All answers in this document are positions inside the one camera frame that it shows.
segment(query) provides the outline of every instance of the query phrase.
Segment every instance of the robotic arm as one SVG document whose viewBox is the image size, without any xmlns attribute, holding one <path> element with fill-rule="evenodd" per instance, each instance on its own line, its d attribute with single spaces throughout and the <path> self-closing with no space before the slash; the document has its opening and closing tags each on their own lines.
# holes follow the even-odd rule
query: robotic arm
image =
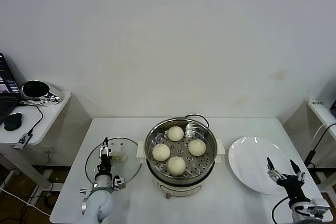
<svg viewBox="0 0 336 224">
<path fill-rule="evenodd" d="M 76 224 L 99 224 L 106 218 L 113 207 L 111 193 L 115 190 L 124 189 L 125 181 L 122 177 L 111 174 L 112 158 L 111 150 L 108 148 L 108 139 L 105 138 L 99 149 L 100 165 L 97 166 L 98 173 L 88 198 L 82 203 L 83 216 L 80 217 Z"/>
<path fill-rule="evenodd" d="M 282 186 L 289 198 L 289 208 L 293 212 L 294 224 L 320 224 L 323 215 L 329 210 L 329 204 L 324 199 L 310 200 L 305 196 L 301 187 L 304 185 L 305 173 L 301 172 L 299 166 L 290 160 L 295 175 L 282 174 L 275 170 L 272 161 L 267 158 L 267 174 L 269 177 Z"/>
</svg>

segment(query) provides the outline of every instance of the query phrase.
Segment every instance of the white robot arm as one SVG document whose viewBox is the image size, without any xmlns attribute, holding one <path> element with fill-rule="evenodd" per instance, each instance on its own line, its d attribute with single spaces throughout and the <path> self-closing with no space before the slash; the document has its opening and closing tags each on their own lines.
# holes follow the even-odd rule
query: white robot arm
<svg viewBox="0 0 336 224">
<path fill-rule="evenodd" d="M 76 224 L 101 223 L 112 211 L 113 200 L 111 193 L 125 188 L 124 179 L 118 175 L 113 177 L 111 174 L 112 159 L 110 152 L 106 137 L 99 149 L 101 163 L 97 166 L 98 173 L 89 197 L 85 198 L 82 203 L 83 216 L 76 221 Z"/>
<path fill-rule="evenodd" d="M 86 211 L 76 224 L 99 224 L 113 207 L 111 194 L 105 190 L 95 191 L 86 201 Z"/>
</svg>

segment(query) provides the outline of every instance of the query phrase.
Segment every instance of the glass lid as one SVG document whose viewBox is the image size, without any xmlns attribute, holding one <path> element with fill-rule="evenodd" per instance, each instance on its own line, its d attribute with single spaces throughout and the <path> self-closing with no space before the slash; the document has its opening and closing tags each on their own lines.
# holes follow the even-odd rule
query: glass lid
<svg viewBox="0 0 336 224">
<path fill-rule="evenodd" d="M 90 153 L 85 164 L 86 177 L 91 183 L 94 183 L 94 177 L 97 174 L 97 165 L 100 164 L 99 158 L 99 144 Z M 111 173 L 113 177 L 119 175 L 125 179 L 125 183 L 128 183 L 138 173 L 141 164 L 136 157 L 138 144 L 133 140 L 124 137 L 115 137 L 108 139 L 108 147 L 111 149 L 112 155 L 112 168 Z"/>
</svg>

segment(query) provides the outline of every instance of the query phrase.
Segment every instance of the steamed bun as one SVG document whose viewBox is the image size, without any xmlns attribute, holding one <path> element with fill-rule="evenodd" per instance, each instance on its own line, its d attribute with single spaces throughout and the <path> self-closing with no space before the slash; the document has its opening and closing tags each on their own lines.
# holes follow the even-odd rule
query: steamed bun
<svg viewBox="0 0 336 224">
<path fill-rule="evenodd" d="M 205 153 L 206 145 L 202 140 L 195 139 L 189 143 L 188 150 L 194 156 L 202 156 Z"/>
<path fill-rule="evenodd" d="M 165 144 L 158 144 L 153 148 L 152 154 L 156 161 L 162 162 L 169 158 L 170 149 Z"/>
<path fill-rule="evenodd" d="M 168 160 L 168 170 L 171 175 L 178 176 L 185 171 L 185 162 L 181 157 L 172 157 Z"/>
<path fill-rule="evenodd" d="M 181 127 L 174 126 L 168 130 L 168 138 L 171 141 L 180 141 L 184 137 L 184 131 Z"/>
</svg>

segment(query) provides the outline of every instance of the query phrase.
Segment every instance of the steamer basket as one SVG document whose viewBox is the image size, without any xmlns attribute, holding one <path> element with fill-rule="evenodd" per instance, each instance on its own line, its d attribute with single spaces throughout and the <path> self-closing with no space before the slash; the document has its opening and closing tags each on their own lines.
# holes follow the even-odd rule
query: steamer basket
<svg viewBox="0 0 336 224">
<path fill-rule="evenodd" d="M 178 142 L 169 140 L 167 132 L 170 127 L 179 126 L 184 131 L 184 137 Z M 189 153 L 189 143 L 200 139 L 206 144 L 204 155 L 196 157 Z M 171 151 L 170 157 L 182 157 L 186 164 L 185 172 L 180 176 L 169 173 L 167 163 L 156 161 L 152 151 L 156 144 L 166 144 Z M 217 156 L 217 142 L 213 133 L 202 123 L 189 118 L 172 118 L 156 125 L 147 135 L 144 143 L 146 162 L 153 175 L 169 185 L 190 186 L 200 183 L 212 171 Z"/>
</svg>

